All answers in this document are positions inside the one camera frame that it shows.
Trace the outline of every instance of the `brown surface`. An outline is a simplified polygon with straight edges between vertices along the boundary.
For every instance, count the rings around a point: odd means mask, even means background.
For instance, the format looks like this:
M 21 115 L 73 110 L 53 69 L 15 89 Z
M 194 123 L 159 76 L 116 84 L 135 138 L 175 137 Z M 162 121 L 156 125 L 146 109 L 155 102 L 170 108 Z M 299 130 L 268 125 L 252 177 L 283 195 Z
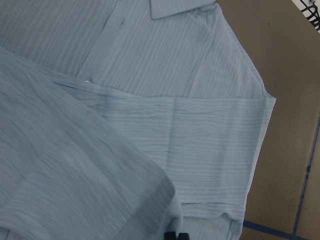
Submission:
M 285 240 L 285 238 L 255 231 L 249 228 L 244 228 L 240 240 Z
M 308 240 L 320 240 L 320 134 L 312 160 L 297 234 Z
M 290 0 L 217 2 L 277 98 L 245 219 L 291 234 L 320 112 L 320 34 Z

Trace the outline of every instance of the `tile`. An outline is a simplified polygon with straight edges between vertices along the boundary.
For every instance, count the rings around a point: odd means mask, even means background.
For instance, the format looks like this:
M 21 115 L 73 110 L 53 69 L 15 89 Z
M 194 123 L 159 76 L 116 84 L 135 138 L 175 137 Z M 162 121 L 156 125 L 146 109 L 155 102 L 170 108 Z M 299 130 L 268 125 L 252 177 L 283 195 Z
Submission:
M 285 238 L 273 236 L 261 231 L 252 230 L 244 227 L 240 240 L 284 240 Z
M 292 233 L 320 112 L 320 35 L 289 0 L 217 2 L 277 98 L 245 219 Z
M 318 135 L 306 186 L 297 235 L 308 240 L 320 239 L 320 134 Z

